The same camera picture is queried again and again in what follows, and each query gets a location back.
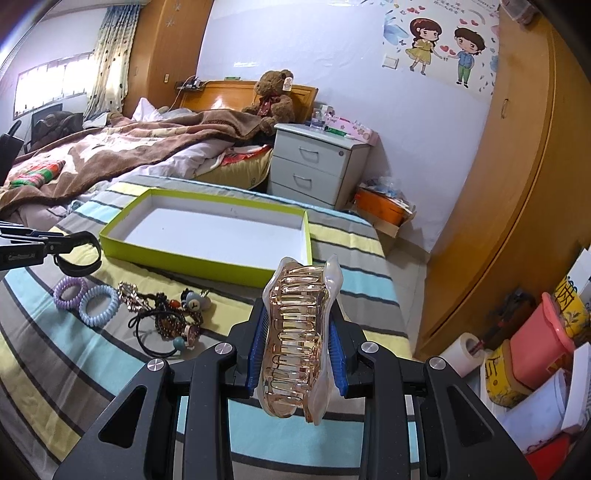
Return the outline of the black hair tie teal bead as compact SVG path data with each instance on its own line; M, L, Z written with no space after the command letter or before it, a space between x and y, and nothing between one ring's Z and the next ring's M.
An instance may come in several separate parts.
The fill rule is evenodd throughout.
M156 309L141 311L127 326L139 348L151 358L168 359L185 349L181 333L185 322L178 313Z

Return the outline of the black wristband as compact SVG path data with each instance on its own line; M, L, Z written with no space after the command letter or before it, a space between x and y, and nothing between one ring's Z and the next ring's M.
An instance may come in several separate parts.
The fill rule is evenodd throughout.
M102 248L98 238L88 232L60 232L50 242L54 264L70 277L86 277L102 266Z

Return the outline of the rose gold hair claw clip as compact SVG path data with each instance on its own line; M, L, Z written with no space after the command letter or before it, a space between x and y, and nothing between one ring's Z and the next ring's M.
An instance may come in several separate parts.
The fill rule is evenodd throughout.
M264 287L269 330L256 397L270 416L288 418L301 409L308 423L322 422L334 380L329 318L342 281L335 255L322 265L286 257Z

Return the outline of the brown plush blanket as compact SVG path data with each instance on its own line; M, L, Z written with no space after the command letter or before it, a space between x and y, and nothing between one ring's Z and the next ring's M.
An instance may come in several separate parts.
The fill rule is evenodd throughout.
M249 142L263 131L263 119L249 113L217 109L170 121L135 122L120 114L102 129L88 129L61 138L19 159L18 167L41 161L62 161L56 179L40 186L1 189L1 214L29 204L56 205L85 193L139 166L158 164L181 150L209 139Z

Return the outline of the toilet paper roll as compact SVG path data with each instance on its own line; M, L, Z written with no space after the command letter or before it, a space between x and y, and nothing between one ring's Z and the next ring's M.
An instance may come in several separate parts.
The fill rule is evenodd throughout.
M440 357L462 377L479 368L485 361L485 352L479 346L479 339L472 333L462 333Z

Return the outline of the yellow tin can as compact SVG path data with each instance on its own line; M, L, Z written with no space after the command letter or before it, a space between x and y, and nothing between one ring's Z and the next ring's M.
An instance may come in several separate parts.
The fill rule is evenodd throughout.
M509 340L487 357L484 367L486 390L493 403L511 409L532 393L514 375Z

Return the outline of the green shallow cardboard box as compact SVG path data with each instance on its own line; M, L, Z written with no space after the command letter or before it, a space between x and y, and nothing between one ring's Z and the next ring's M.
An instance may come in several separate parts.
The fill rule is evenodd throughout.
M303 208L155 188L105 225L100 244L109 258L256 288L283 258L312 263Z

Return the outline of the pink plastic bucket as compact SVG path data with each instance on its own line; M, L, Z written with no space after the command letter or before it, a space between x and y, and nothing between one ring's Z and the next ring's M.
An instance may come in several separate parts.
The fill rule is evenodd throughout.
M530 390L558 370L572 370L575 344L567 335L558 306L549 293L510 339L514 377Z

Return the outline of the wooden wardrobe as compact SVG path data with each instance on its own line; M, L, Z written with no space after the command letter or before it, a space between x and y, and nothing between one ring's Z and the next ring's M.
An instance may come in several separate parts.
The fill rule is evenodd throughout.
M427 266L415 355L511 336L590 242L590 82L544 16L500 19L479 150Z

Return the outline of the white bedside drawer cabinet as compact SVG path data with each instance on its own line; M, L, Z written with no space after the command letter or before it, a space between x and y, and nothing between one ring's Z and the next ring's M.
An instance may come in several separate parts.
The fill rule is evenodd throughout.
M353 197L370 145L301 124L277 124L267 193L342 210Z

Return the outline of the dotted window curtain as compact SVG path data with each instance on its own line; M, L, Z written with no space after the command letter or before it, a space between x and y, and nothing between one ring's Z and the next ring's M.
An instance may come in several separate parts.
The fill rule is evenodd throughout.
M87 93L85 119L104 112L122 112L140 11L140 4L107 8L91 55L95 81Z

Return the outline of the pink floral box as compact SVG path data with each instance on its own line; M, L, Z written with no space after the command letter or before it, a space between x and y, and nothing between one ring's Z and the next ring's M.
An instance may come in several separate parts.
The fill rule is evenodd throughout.
M371 146L375 146L378 142L378 133L369 127L356 121L349 121L346 118L338 116L329 116L325 121L325 127L329 132L336 135L356 140Z

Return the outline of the wooden headboard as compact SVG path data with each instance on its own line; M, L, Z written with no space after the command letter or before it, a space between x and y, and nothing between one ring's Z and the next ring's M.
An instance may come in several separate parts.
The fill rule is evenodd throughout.
M242 110L256 100L256 81L205 81L196 89L183 89L180 107L192 111L211 109ZM318 88L294 85L290 92L294 102L294 122L304 123L311 118Z

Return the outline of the brown teddy bear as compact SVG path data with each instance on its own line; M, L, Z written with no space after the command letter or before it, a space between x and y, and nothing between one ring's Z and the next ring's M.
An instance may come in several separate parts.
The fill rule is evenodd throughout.
M294 82L294 74L290 70L270 70L259 78L254 85L256 100L243 107L242 112L259 116L260 129L266 136L273 136L277 123L294 123L294 102L291 99L290 87Z

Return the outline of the cartoon couple wall sticker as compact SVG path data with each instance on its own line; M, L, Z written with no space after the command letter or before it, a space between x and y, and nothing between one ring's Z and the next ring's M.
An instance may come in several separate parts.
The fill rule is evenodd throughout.
M412 72L490 102L499 59L498 1L380 1L384 68Z

